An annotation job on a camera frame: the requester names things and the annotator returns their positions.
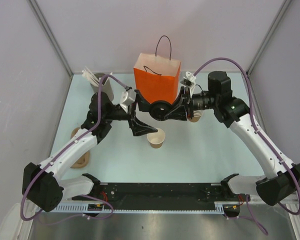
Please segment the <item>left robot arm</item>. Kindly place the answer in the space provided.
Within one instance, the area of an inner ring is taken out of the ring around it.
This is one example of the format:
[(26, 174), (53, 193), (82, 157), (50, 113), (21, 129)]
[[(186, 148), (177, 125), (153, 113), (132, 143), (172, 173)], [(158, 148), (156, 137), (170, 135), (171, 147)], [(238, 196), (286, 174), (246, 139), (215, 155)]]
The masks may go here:
[(120, 103), (113, 104), (105, 92), (91, 97), (86, 120), (65, 146), (39, 164), (29, 163), (23, 172), (23, 200), (30, 200), (45, 212), (52, 211), (66, 199), (85, 195), (90, 200), (100, 196), (99, 181), (85, 173), (63, 179), (65, 173), (90, 149), (99, 144), (111, 130), (113, 121), (126, 121), (135, 137), (158, 130), (136, 116), (136, 110), (149, 112), (151, 105), (138, 90), (122, 93)]

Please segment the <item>single black cup lid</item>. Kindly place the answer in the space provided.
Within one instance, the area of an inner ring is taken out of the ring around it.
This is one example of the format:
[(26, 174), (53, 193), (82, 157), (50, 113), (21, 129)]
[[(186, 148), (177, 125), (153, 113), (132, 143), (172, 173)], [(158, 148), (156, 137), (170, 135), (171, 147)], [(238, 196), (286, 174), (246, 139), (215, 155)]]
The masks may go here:
[(172, 109), (172, 104), (164, 101), (158, 100), (150, 104), (149, 114), (157, 121), (165, 121), (165, 115)]

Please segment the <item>orange paper bag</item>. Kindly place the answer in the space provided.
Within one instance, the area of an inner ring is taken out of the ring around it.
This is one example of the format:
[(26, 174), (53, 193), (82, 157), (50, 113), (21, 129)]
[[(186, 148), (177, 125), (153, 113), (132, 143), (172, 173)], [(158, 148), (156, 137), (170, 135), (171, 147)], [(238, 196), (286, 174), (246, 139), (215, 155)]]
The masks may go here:
[(173, 104), (177, 98), (181, 61), (154, 54), (140, 53), (133, 67), (136, 89), (149, 103), (165, 101)]

